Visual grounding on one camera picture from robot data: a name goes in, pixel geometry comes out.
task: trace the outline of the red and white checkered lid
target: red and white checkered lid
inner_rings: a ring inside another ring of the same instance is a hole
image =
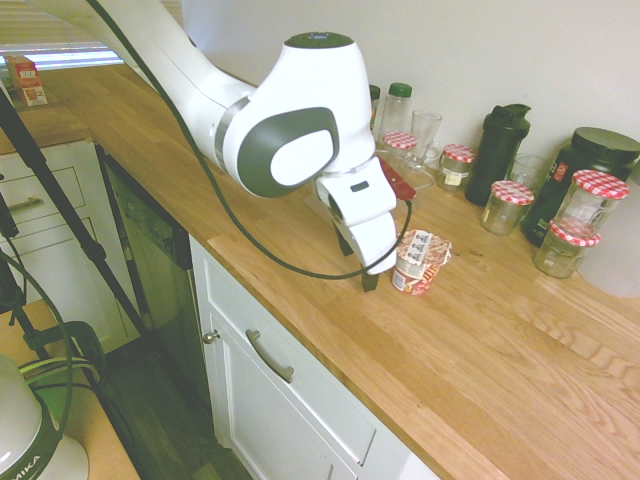
[[[578,170],[571,180],[586,192],[613,200],[622,200],[631,191],[619,178],[597,170]]]
[[[599,233],[596,233],[592,237],[579,237],[576,235],[572,235],[566,230],[560,228],[553,220],[549,222],[549,228],[551,228],[551,231],[558,238],[564,240],[570,245],[575,245],[576,247],[594,247],[598,244],[598,242],[600,242],[601,238]]]
[[[596,228],[581,218],[564,215],[560,221],[553,219],[556,225],[574,237],[591,238],[595,236]]]
[[[491,193],[500,200],[514,205],[529,205],[533,202],[533,192],[521,183],[511,180],[493,182]]]
[[[452,143],[451,145],[444,147],[442,151],[451,160],[455,160],[460,163],[473,163],[476,159],[476,155],[473,153],[473,150],[469,147],[465,147],[464,145]]]
[[[384,136],[384,143],[393,148],[401,148],[402,150],[411,150],[418,144],[413,135],[405,132],[387,133]]]

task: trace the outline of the black shaker bottle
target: black shaker bottle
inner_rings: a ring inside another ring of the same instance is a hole
[[[529,110],[520,104],[498,105],[485,117],[482,124],[484,133],[464,192],[471,203],[486,205],[493,182],[504,179],[520,142],[529,133],[530,125],[524,118]]]

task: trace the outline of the black container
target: black container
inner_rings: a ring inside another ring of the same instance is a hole
[[[503,180],[509,164],[529,133],[526,105],[496,106],[482,124],[484,133],[476,154],[476,161],[464,192],[471,203],[484,206],[491,195],[491,185]]]
[[[521,223],[524,236],[536,246],[542,244],[576,171],[599,170],[626,181],[638,155],[640,143],[629,137],[601,128],[577,128],[560,149],[550,177]]]

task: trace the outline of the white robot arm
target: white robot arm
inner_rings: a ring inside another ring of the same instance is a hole
[[[272,198],[315,179],[320,199],[362,265],[393,246],[390,210],[396,198],[375,157],[367,74],[350,38],[290,38],[254,89],[214,67],[159,0],[29,1],[101,40],[151,84],[113,33],[119,28],[200,150],[246,190]],[[395,254],[368,273],[393,265]]]

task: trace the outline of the black lid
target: black lid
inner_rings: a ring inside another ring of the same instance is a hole
[[[524,118],[529,110],[530,107],[518,103],[504,107],[498,105],[485,117],[482,128],[498,137],[522,139],[529,134],[531,127]]]
[[[339,48],[351,45],[353,40],[345,35],[331,32],[301,33],[284,42],[288,47],[294,48]]]
[[[640,155],[640,143],[625,135],[602,128],[580,127],[571,145],[589,155],[610,162],[628,163]]]
[[[377,85],[369,85],[369,95],[371,96],[371,100],[379,100],[380,99],[380,87]]]

